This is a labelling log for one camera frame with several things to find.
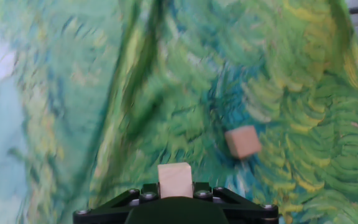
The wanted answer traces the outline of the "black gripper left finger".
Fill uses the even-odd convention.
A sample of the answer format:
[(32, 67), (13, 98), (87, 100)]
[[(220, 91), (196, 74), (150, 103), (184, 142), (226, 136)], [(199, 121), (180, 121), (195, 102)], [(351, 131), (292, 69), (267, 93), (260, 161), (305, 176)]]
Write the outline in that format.
[(136, 206), (159, 199), (159, 183), (144, 184), (139, 189), (129, 189), (108, 202), (87, 210), (73, 213), (73, 224), (125, 223)]

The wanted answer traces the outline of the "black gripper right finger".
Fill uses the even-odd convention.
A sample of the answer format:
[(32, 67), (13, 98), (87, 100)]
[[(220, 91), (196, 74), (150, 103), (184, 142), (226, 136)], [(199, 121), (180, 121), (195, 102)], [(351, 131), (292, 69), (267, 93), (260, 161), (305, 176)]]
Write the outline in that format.
[(216, 205), (229, 223), (279, 224), (277, 205), (256, 204), (225, 187), (193, 182), (193, 198)]

